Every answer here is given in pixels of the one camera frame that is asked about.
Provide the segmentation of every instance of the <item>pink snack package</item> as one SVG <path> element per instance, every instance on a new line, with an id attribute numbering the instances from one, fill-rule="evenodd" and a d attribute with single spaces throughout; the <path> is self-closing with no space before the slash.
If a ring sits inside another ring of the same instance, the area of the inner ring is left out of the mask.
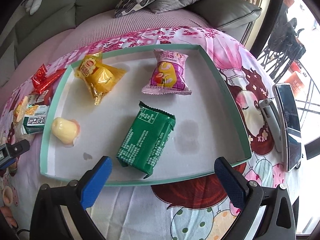
<path id="1" fill-rule="evenodd" d="M 179 94 L 191 95 L 184 80 L 185 62 L 188 55 L 174 51 L 155 49 L 157 66 L 142 93 L 150 95 Z"/>

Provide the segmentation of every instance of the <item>phone screen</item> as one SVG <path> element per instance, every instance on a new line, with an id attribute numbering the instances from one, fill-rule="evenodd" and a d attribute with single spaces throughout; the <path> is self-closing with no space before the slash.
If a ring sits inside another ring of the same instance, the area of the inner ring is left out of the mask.
<path id="1" fill-rule="evenodd" d="M 277 86 L 288 139 L 288 170 L 301 159 L 301 130 L 296 103 L 290 85 Z"/>

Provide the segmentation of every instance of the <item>window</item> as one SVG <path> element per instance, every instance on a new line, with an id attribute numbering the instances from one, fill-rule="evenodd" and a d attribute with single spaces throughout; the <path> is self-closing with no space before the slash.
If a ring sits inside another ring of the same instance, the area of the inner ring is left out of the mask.
<path id="1" fill-rule="evenodd" d="M 304 144 L 320 136 L 320 27 L 302 0 L 283 0 L 279 15 L 258 61 L 275 83 L 290 83 Z M 317 171 L 320 156 L 308 160 L 301 183 L 297 234 L 310 234 L 320 209 Z"/>
<path id="2" fill-rule="evenodd" d="M 304 144 L 320 136 L 320 28 L 302 0 L 284 0 L 258 57 L 275 83 L 290 83 Z"/>

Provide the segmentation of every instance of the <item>white tray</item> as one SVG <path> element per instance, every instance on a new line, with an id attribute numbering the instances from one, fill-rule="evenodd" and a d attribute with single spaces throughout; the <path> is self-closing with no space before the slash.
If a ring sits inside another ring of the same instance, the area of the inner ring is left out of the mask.
<path id="1" fill-rule="evenodd" d="M 189 55 L 186 83 L 192 95 L 146 95 L 156 66 L 154 48 Z M 103 155 L 113 162 L 109 186 L 152 185 L 182 181 L 214 173 L 214 161 L 225 157 L 233 166 L 251 158 L 250 144 L 239 111 L 218 70 L 198 45 L 162 44 L 120 49 L 103 54 L 103 63 L 128 72 L 95 106 L 87 87 L 68 67 L 47 116 L 40 154 L 41 174 L 62 180 L 80 179 Z M 115 158 L 133 120 L 139 101 L 176 116 L 176 125 L 152 176 Z M 81 133 L 74 147 L 66 148 L 51 134 L 54 118 L 75 119 Z"/>

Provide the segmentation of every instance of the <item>pink bedsheet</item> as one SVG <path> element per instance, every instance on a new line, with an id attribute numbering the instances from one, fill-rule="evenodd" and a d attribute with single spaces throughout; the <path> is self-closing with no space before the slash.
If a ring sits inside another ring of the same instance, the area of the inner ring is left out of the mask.
<path id="1" fill-rule="evenodd" d="M 75 50 L 47 68 L 50 74 L 82 59 L 88 53 L 161 43 L 199 44 L 205 49 L 238 106 L 251 144 L 251 160 L 236 169 L 247 180 L 255 180 L 265 187 L 284 183 L 291 201 L 295 201 L 299 194 L 303 163 L 299 170 L 284 172 L 281 155 L 274 148 L 273 138 L 258 105 L 259 100 L 273 96 L 273 81 L 257 60 L 227 34 L 191 27 L 131 32 Z M 31 90 L 32 82 L 28 79 L 7 101 L 0 119 L 0 138 L 15 142 L 11 129 L 12 111 Z M 37 135 L 29 152 L 20 157 L 17 174 L 14 177 L 5 174 L 0 179 L 0 186 L 10 181 L 10 186 L 16 192 L 16 206 L 12 212 L 22 228 L 29 226 L 33 201 L 40 184 L 44 182 L 39 174 L 40 146 L 41 135 Z M 188 232 L 190 239 L 216 240 L 221 239 L 238 213 L 239 210 L 226 196 L 216 175 L 212 174 L 151 187 L 104 188 L 90 216 L 107 239 L 184 239 L 184 234 Z"/>
<path id="2" fill-rule="evenodd" d="M 27 55 L 10 80 L 0 88 L 0 112 L 12 91 L 25 82 L 42 63 L 47 65 L 76 49 L 127 32 L 179 26 L 210 28 L 202 17 L 184 9 L 159 14 L 142 9 L 117 19 L 114 19 L 114 10 L 95 15 L 76 29 L 64 31 L 48 39 Z"/>

